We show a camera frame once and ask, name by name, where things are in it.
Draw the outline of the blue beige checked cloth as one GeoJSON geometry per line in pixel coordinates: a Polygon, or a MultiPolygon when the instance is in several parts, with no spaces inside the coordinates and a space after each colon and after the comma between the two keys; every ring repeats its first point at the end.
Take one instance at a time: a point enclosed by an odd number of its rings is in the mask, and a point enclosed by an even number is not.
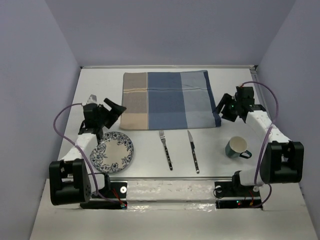
{"type": "Polygon", "coordinates": [[[222,125],[206,70],[126,72],[123,75],[120,128],[181,130],[222,125]]]}

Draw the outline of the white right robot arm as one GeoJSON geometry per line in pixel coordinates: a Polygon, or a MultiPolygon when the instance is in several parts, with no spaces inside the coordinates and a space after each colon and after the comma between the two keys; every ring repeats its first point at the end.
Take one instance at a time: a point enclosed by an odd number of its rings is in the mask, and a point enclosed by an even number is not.
{"type": "Polygon", "coordinates": [[[270,119],[267,110],[255,103],[251,86],[237,86],[236,93],[225,93],[216,107],[222,118],[234,122],[237,118],[250,126],[262,140],[257,165],[250,170],[236,171],[230,190],[242,196],[250,187],[299,183],[303,176],[304,146],[285,136],[270,119]]]}

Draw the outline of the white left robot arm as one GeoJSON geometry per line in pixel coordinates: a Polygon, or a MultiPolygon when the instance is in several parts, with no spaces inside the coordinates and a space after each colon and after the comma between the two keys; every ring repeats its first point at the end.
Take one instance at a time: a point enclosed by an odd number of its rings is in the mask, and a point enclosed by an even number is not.
{"type": "Polygon", "coordinates": [[[91,95],[86,103],[81,103],[84,119],[78,130],[76,141],[71,140],[58,130],[56,133],[71,143],[69,152],[61,159],[49,164],[50,200],[54,206],[69,204],[87,204],[92,195],[106,199],[111,185],[104,180],[97,181],[88,155],[101,143],[103,128],[110,128],[126,110],[108,98],[97,103],[91,95]]]}

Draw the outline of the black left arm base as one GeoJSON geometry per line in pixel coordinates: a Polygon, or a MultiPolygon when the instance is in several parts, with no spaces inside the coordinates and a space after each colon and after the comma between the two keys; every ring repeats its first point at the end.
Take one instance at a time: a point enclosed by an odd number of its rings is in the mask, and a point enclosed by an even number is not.
{"type": "Polygon", "coordinates": [[[126,210],[128,182],[112,181],[110,189],[106,186],[99,190],[100,195],[92,195],[87,203],[81,203],[79,206],[85,210],[126,210]]]}

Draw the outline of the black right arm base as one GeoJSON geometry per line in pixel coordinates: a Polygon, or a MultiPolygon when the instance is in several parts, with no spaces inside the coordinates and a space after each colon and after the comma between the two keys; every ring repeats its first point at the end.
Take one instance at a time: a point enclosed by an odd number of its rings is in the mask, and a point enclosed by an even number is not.
{"type": "Polygon", "coordinates": [[[231,181],[215,181],[212,191],[216,209],[262,208],[262,198],[257,186],[235,187],[231,181]]]}

